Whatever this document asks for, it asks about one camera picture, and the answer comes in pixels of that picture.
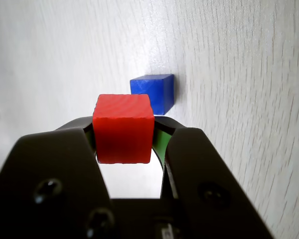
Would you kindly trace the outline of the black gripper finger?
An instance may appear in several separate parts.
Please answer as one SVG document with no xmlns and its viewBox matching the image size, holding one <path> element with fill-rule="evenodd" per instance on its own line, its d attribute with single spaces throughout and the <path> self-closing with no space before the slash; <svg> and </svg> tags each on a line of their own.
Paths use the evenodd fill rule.
<svg viewBox="0 0 299 239">
<path fill-rule="evenodd" d="M 170 135 L 165 168 L 187 239 L 270 239 L 271 233 L 203 130 L 155 118 Z"/>
<path fill-rule="evenodd" d="M 21 137 L 0 172 L 0 239 L 113 239 L 91 117 Z"/>
</svg>

